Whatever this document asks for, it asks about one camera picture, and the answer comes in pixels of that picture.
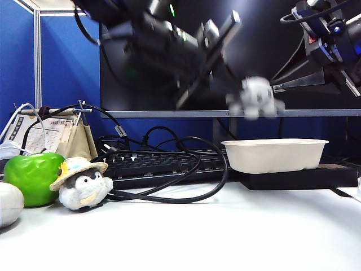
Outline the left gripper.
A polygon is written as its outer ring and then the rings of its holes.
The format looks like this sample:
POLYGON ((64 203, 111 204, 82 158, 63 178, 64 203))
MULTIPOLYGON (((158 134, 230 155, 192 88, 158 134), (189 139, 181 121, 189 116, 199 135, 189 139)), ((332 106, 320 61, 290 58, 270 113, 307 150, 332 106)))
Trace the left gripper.
POLYGON ((195 79, 183 92, 176 102, 177 109, 182 108, 192 97, 196 90, 210 83, 210 93, 213 95, 225 95, 243 90, 241 79, 235 75, 229 66, 223 47, 231 41, 239 31, 242 23, 238 12, 231 11, 221 28, 218 28, 212 20, 208 20, 197 33, 199 45, 205 49, 205 60, 202 62, 195 79), (213 77, 213 70, 221 65, 221 78, 213 77))

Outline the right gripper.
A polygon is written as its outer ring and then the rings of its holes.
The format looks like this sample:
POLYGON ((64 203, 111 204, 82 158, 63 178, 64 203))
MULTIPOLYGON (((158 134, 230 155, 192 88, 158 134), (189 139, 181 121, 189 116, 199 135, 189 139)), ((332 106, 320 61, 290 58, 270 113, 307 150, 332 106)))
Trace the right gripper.
POLYGON ((289 88, 333 85, 360 95, 360 2, 299 1, 293 22, 304 38, 270 82, 275 93, 289 88))

